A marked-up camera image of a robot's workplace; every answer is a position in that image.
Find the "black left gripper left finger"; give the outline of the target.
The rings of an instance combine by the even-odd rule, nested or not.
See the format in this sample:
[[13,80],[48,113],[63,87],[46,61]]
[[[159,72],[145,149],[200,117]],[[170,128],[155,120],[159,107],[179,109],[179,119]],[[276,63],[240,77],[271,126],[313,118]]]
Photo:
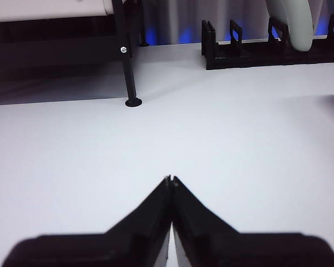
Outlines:
[[18,242],[3,266],[165,266],[171,177],[105,233],[41,235]]

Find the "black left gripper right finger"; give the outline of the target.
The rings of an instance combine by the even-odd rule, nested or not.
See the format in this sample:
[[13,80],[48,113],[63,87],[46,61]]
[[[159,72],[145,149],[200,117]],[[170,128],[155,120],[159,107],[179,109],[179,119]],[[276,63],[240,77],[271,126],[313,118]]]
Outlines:
[[240,233],[174,177],[173,228],[182,266],[334,266],[323,239],[302,233]]

